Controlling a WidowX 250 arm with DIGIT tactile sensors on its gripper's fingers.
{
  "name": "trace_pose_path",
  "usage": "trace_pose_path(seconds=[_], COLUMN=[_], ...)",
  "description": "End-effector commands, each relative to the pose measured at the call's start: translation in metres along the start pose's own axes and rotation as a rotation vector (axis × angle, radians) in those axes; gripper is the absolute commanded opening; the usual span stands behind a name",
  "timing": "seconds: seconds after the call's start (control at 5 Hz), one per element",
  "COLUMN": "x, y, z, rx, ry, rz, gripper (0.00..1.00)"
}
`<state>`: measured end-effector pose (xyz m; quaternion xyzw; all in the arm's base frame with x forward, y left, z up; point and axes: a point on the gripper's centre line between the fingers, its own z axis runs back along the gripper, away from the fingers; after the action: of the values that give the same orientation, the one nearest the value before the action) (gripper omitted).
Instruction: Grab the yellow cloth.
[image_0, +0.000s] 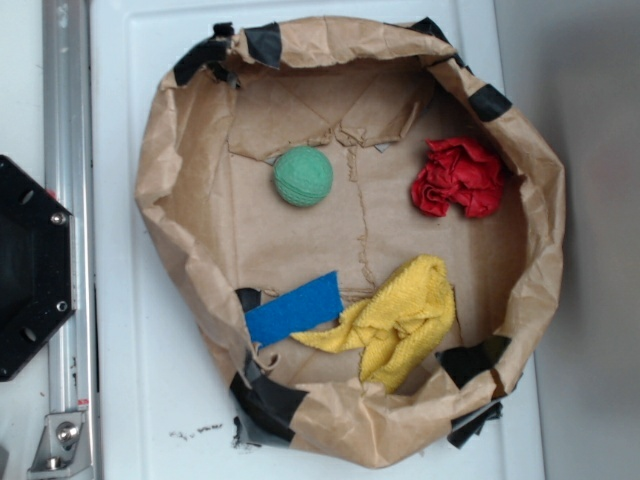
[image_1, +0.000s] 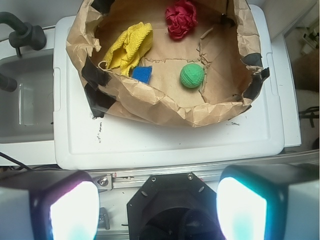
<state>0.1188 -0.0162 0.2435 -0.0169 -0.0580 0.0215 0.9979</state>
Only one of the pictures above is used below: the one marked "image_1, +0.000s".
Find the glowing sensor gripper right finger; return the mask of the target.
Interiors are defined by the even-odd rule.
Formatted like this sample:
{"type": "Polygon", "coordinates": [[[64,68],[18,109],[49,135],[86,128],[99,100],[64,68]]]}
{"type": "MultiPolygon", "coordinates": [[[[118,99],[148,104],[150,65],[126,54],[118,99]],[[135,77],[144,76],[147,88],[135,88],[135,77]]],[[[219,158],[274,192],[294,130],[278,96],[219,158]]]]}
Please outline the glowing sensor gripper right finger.
{"type": "Polygon", "coordinates": [[[318,240],[320,167],[229,165],[217,186],[216,210],[227,240],[318,240]]]}

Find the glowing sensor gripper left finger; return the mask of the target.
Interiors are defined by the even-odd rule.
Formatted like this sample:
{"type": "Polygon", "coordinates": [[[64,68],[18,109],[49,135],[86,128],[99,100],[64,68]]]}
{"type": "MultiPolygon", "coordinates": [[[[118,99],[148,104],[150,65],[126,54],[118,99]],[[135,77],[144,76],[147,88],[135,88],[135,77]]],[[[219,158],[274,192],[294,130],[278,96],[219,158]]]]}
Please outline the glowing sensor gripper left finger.
{"type": "Polygon", "coordinates": [[[82,170],[6,171],[0,175],[2,240],[93,240],[100,198],[82,170]]]}

